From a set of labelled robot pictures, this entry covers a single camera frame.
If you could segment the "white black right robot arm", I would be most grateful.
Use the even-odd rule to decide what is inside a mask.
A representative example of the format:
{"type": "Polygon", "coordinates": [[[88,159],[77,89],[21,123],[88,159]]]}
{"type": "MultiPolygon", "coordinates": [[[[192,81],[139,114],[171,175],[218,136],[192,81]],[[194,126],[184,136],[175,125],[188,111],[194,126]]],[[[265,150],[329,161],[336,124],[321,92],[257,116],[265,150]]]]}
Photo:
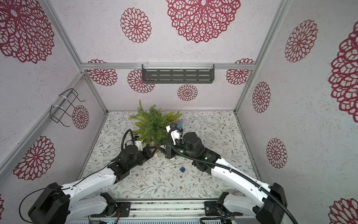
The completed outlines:
{"type": "Polygon", "coordinates": [[[241,172],[216,152],[204,147],[195,132],[183,134],[177,130],[168,135],[168,140],[156,146],[167,158],[181,156],[192,161],[192,165],[223,180],[244,194],[243,197],[223,192],[215,203],[208,207],[206,220],[229,219],[249,215],[260,224],[280,224],[287,211],[287,200],[283,187],[269,185],[241,172]]]}

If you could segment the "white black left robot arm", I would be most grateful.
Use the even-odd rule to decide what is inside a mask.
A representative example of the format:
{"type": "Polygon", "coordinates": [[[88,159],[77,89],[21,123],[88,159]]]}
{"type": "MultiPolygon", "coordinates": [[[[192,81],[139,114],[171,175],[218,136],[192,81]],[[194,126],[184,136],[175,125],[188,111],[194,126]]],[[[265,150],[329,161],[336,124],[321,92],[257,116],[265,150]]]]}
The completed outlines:
{"type": "Polygon", "coordinates": [[[124,180],[131,169],[153,158],[156,150],[150,146],[139,150],[136,145],[128,145],[112,163],[88,177],[64,185],[48,185],[28,211],[31,222],[65,224],[91,215],[114,216],[118,206],[109,193],[89,199],[87,196],[124,180]]]}

